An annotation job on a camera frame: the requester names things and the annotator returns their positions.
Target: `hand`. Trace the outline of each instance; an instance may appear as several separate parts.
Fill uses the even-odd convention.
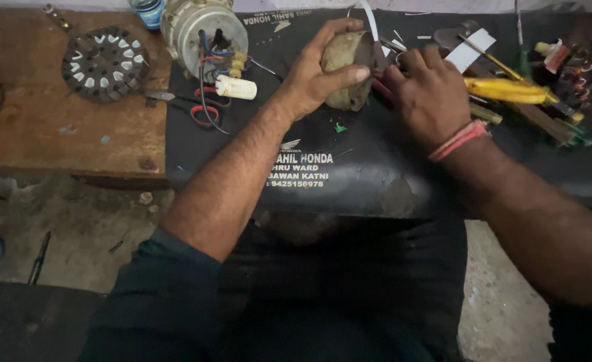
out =
[[[337,35],[363,29],[363,21],[343,18],[329,20],[300,53],[287,79],[268,104],[289,113],[292,122],[315,111],[327,96],[345,87],[360,83],[370,76],[365,66],[350,65],[324,74],[320,60],[328,43]]]
[[[410,78],[396,66],[384,75],[395,106],[413,137],[430,152],[470,122],[468,90],[453,63],[444,61],[436,45],[403,56]]]

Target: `sleeve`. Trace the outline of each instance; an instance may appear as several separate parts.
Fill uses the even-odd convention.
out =
[[[79,361],[212,359],[220,263],[157,229],[91,320]]]
[[[592,307],[551,306],[551,361],[592,361]]]

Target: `red thread bracelet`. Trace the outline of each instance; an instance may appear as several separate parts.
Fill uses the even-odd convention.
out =
[[[490,133],[488,133],[486,130],[486,123],[479,119],[474,120],[466,127],[462,128],[461,131],[457,132],[457,134],[451,139],[439,146],[439,148],[437,148],[433,153],[430,153],[428,159],[432,162],[439,162],[462,144],[465,144],[470,139],[481,135],[490,136]]]

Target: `wooden workbench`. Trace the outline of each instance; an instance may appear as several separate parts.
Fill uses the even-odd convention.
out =
[[[128,29],[151,58],[144,87],[167,88],[171,56],[162,35],[147,32],[135,14],[62,13],[83,32]],[[39,9],[0,9],[0,169],[163,178],[166,105],[145,108],[136,95],[95,104],[71,93],[60,72],[67,42]]]

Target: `white capacitor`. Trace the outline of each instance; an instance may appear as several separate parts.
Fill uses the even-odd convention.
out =
[[[258,88],[250,80],[227,77],[220,74],[216,79],[216,91],[223,97],[254,99]]]

